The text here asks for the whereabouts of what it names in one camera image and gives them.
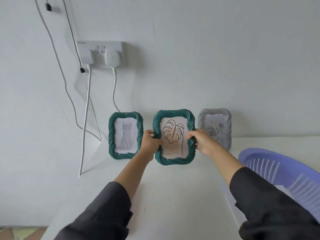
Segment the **rolled-up sleeve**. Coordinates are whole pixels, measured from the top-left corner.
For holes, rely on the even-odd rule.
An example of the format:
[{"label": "rolled-up sleeve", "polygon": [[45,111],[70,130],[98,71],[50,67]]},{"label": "rolled-up sleeve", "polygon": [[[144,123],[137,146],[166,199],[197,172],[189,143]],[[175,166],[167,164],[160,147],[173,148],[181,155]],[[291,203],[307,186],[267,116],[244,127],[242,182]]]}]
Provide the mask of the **rolled-up sleeve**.
[{"label": "rolled-up sleeve", "polygon": [[126,239],[132,216],[125,188],[110,182],[74,222],[59,231],[55,240]]},{"label": "rolled-up sleeve", "polygon": [[230,191],[247,221],[242,239],[320,239],[317,220],[292,198],[247,167],[231,179]]}]

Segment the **white table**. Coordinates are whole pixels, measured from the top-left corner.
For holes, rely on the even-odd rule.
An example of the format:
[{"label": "white table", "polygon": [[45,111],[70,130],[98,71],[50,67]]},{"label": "white table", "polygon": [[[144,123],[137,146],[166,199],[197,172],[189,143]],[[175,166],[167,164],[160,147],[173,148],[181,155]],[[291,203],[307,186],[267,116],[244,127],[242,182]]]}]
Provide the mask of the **white table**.
[{"label": "white table", "polygon": [[[320,172],[320,137],[233,138],[231,153],[258,147],[284,154]],[[70,189],[70,198],[53,219],[42,240],[52,240],[114,180],[128,160],[114,160],[103,141],[88,169]],[[206,156],[197,152],[188,165],[150,162],[132,202],[129,240],[240,239],[221,190],[221,176]]]}]

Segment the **plastic laundry basket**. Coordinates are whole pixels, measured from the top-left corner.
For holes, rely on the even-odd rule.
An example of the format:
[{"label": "plastic laundry basket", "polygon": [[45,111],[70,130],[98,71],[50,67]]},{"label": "plastic laundry basket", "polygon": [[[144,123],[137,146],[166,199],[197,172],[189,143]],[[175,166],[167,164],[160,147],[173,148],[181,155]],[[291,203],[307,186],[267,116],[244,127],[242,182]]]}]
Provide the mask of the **plastic laundry basket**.
[{"label": "plastic laundry basket", "polygon": [[320,222],[320,174],[290,157],[261,148],[243,150],[238,160],[273,185],[283,185]]}]

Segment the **cat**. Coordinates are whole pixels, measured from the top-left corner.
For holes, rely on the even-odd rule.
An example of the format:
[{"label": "cat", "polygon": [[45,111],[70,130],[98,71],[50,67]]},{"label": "cat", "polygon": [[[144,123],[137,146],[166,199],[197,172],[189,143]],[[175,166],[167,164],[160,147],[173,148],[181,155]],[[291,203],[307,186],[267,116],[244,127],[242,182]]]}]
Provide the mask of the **cat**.
[{"label": "cat", "polygon": [[133,142],[131,140],[131,123],[130,124],[122,123],[122,129],[123,129],[123,135],[120,143],[120,149],[130,150],[133,145]]}]

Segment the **twisted rope-textured frame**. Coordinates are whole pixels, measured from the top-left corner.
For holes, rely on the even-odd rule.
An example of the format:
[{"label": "twisted rope-textured frame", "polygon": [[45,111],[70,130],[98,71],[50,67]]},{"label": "twisted rope-textured frame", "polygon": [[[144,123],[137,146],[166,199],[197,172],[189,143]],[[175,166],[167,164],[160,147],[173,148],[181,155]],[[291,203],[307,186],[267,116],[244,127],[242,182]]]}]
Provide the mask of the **twisted rope-textured frame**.
[{"label": "twisted rope-textured frame", "polygon": [[[156,113],[153,118],[153,132],[154,138],[161,139],[162,133],[160,129],[160,123],[163,118],[173,118],[173,117],[183,117],[187,119],[187,128],[189,131],[195,130],[195,117],[187,109],[179,110],[160,110]],[[186,158],[177,157],[174,159],[167,159],[162,157],[162,146],[159,146],[159,149],[155,153],[155,159],[162,165],[172,165],[172,164],[189,164],[195,157],[196,154],[196,140],[191,138],[187,141],[189,153]]]},{"label": "twisted rope-textured frame", "polygon": [[212,108],[205,108],[200,111],[198,115],[198,128],[205,130],[204,126],[204,118],[206,115],[216,115],[216,114],[222,114],[225,117],[226,120],[226,147],[225,149],[227,151],[230,151],[231,149],[231,143],[232,143],[232,138],[231,138],[231,133],[232,133],[232,124],[231,124],[231,113],[229,110],[226,108],[218,108],[218,109],[212,109]]},{"label": "twisted rope-textured frame", "polygon": [[[120,154],[115,152],[116,148],[116,141],[115,141],[115,121],[118,118],[134,118],[137,120],[137,142],[138,142],[138,149],[135,153],[125,153]],[[110,116],[109,119],[109,154],[114,159],[131,159],[134,155],[140,150],[141,143],[142,143],[142,136],[143,136],[143,118],[141,114],[138,112],[130,112],[130,113],[119,113],[115,112]]]}]

